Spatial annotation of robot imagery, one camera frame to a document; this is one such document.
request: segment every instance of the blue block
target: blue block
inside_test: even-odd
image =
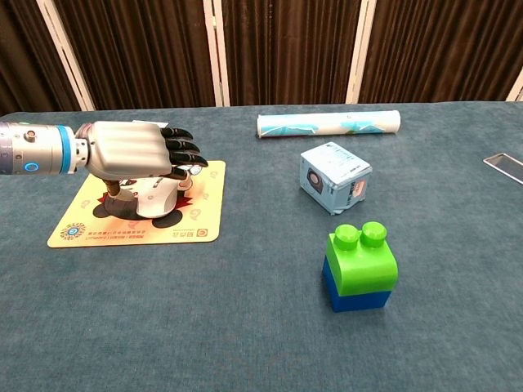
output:
[[[336,313],[349,310],[382,308],[391,295],[391,292],[370,292],[368,294],[359,294],[358,296],[339,296],[327,257],[324,260],[323,275],[329,290],[331,306]]]

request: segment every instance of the printed logo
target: printed logo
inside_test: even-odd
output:
[[[72,223],[67,225],[60,232],[62,239],[67,241],[80,237],[85,232],[85,225],[83,223]]]

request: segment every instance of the green block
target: green block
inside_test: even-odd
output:
[[[387,229],[367,222],[361,230],[339,225],[329,234],[325,255],[339,296],[392,291],[398,281],[398,266],[389,248]]]

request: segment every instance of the teal table surface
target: teal table surface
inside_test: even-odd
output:
[[[398,109],[396,135],[259,140],[258,114]],[[0,176],[0,390],[521,391],[523,104],[295,105],[15,113],[4,122],[168,122],[226,161],[211,243],[51,249],[87,176]],[[330,216],[301,152],[369,162]],[[380,221],[399,267],[385,308],[335,314],[321,275],[341,223]]]

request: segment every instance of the toy building block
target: toy building block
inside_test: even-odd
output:
[[[323,276],[334,312],[382,308],[398,281],[387,229],[367,222],[361,230],[339,225],[329,234]]]

